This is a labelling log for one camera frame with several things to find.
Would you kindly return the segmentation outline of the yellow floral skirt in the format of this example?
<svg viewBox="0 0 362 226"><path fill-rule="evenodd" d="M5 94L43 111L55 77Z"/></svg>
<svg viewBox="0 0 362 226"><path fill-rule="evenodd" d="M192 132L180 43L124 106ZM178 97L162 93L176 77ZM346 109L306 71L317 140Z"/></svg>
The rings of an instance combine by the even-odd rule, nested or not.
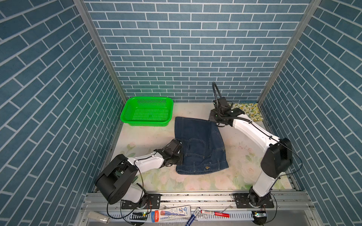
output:
<svg viewBox="0 0 362 226"><path fill-rule="evenodd" d="M263 116L257 103L233 104L233 108L241 109L252 121L263 121Z"/></svg>

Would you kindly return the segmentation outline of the dark navy skirt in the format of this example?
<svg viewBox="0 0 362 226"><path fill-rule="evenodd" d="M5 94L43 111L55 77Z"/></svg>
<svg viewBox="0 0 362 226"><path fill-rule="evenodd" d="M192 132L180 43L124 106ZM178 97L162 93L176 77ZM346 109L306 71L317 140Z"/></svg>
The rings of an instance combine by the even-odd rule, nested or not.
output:
<svg viewBox="0 0 362 226"><path fill-rule="evenodd" d="M229 168L226 149L215 123L203 119L176 117L175 138L182 142L180 175L205 175Z"/></svg>

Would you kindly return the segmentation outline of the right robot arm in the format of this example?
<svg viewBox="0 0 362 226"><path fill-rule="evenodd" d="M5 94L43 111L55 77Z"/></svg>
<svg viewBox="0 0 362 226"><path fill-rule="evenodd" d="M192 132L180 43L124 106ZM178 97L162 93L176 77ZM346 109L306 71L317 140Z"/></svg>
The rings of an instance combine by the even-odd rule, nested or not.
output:
<svg viewBox="0 0 362 226"><path fill-rule="evenodd" d="M210 111L209 120L218 124L230 125L254 141L264 154L261 160L261 173L249 190L249 203L260 207L270 200L270 191L276 181L292 165L292 145L289 139L267 132L255 124L241 109L232 108L222 98L213 100L214 109Z"/></svg>

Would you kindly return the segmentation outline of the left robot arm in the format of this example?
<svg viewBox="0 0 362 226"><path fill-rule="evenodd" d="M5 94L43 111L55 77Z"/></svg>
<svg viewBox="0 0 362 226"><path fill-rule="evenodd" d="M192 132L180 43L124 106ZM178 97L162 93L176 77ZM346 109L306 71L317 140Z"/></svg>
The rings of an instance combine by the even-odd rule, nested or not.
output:
<svg viewBox="0 0 362 226"><path fill-rule="evenodd" d="M117 155L95 179L94 184L108 204L122 200L141 208L149 203L149 194L143 185L134 184L136 177L149 170L182 163L182 142L173 139L165 147L141 157L127 158L123 154Z"/></svg>

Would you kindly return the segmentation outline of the green plastic basket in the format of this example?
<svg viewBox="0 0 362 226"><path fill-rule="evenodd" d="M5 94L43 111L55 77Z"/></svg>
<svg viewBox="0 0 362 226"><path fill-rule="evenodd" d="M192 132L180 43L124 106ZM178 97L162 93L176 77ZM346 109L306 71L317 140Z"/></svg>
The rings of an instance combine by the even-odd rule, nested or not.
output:
<svg viewBox="0 0 362 226"><path fill-rule="evenodd" d="M120 119L130 126L165 127L173 115L174 102L166 97L133 97L127 100Z"/></svg>

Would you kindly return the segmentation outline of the red blue toothpaste box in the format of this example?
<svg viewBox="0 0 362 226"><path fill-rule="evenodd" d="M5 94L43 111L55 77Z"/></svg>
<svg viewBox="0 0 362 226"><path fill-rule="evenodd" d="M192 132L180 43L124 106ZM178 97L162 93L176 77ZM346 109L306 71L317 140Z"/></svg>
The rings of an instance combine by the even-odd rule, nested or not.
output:
<svg viewBox="0 0 362 226"><path fill-rule="evenodd" d="M153 223L190 217L191 207L189 205L151 212L151 221Z"/></svg>

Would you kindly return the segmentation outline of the blue marker pen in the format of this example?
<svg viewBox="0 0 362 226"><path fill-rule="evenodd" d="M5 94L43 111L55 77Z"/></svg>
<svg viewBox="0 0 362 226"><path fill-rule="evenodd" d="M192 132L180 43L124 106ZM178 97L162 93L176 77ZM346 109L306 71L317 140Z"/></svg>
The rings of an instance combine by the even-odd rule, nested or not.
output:
<svg viewBox="0 0 362 226"><path fill-rule="evenodd" d="M194 220L197 218L197 216L200 214L201 209L198 207L194 213L192 214L192 216L190 217L190 219L187 221L185 226L191 226L192 223L194 222Z"/></svg>

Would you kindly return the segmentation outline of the red marker pen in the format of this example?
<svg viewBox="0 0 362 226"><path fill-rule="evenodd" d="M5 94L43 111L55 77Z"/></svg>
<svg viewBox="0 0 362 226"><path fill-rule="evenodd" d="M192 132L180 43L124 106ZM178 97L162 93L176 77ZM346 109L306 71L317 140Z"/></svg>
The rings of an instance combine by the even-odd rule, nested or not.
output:
<svg viewBox="0 0 362 226"><path fill-rule="evenodd" d="M201 210L202 214L206 215L212 215L212 216L218 216L223 218L230 218L230 215L228 213L221 213L221 212L214 212L214 211L207 211L207 210Z"/></svg>

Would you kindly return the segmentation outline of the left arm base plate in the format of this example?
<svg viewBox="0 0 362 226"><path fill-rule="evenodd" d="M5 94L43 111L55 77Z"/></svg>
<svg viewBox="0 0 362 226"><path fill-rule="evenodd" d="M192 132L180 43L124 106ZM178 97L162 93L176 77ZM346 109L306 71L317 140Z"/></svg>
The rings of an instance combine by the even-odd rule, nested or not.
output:
<svg viewBox="0 0 362 226"><path fill-rule="evenodd" d="M124 210L132 209L153 209L157 210L160 207L161 194L145 194L138 203L131 201L122 201L121 208Z"/></svg>

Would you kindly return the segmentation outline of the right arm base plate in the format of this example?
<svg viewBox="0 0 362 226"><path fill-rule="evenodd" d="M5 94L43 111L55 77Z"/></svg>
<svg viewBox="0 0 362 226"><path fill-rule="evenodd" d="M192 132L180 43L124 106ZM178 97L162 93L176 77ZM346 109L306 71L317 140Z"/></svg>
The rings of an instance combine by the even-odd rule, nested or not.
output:
<svg viewBox="0 0 362 226"><path fill-rule="evenodd" d="M255 193L234 193L232 197L235 200L238 209L257 209L262 207L274 208L273 199L270 193L264 197L259 197Z"/></svg>

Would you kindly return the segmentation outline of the aluminium rail frame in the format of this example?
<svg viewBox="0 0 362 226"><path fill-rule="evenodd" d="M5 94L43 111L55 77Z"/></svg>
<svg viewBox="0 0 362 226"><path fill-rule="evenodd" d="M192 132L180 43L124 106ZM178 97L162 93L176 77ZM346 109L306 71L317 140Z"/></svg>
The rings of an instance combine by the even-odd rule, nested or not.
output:
<svg viewBox="0 0 362 226"><path fill-rule="evenodd" d="M246 191L201 191L201 192L159 192L160 197L154 201L153 210L188 205L194 211L197 207L209 211L225 211L229 218L214 217L218 221L245 220L256 209L249 204ZM275 223L285 219L282 214L297 214L306 220L309 226L321 226L322 221L312 204L306 191L272 190L271 197L265 209L268 211L268 220ZM88 214L97 212L112 220L120 221L120 213L130 212L120 208L120 204L110 205L101 193L88 193L75 220L76 226L85 226L90 222Z"/></svg>

